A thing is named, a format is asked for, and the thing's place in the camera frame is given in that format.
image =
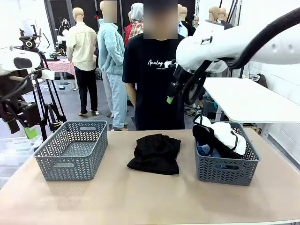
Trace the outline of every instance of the black pants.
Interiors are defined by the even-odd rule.
[[[81,101],[81,113],[86,114],[88,112],[86,110],[88,90],[90,93],[90,109],[93,111],[98,111],[98,96],[95,70],[76,70],[76,79],[78,82],[79,96]]]

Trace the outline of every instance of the plaid shirt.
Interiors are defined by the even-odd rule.
[[[129,39],[133,38],[138,34],[144,33],[144,22],[140,20],[133,20],[132,21],[132,30],[129,35]]]

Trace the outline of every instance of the light blue fleece jacket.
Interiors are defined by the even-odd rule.
[[[113,23],[99,20],[99,68],[109,74],[123,75],[124,42]]]

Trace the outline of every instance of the beige shirt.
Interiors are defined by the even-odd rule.
[[[78,22],[71,27],[67,35],[67,57],[74,66],[85,71],[96,68],[96,61],[93,59],[96,49],[97,34],[84,22]]]

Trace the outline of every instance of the mannequin hand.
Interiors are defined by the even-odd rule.
[[[93,62],[97,62],[97,56],[93,55]]]

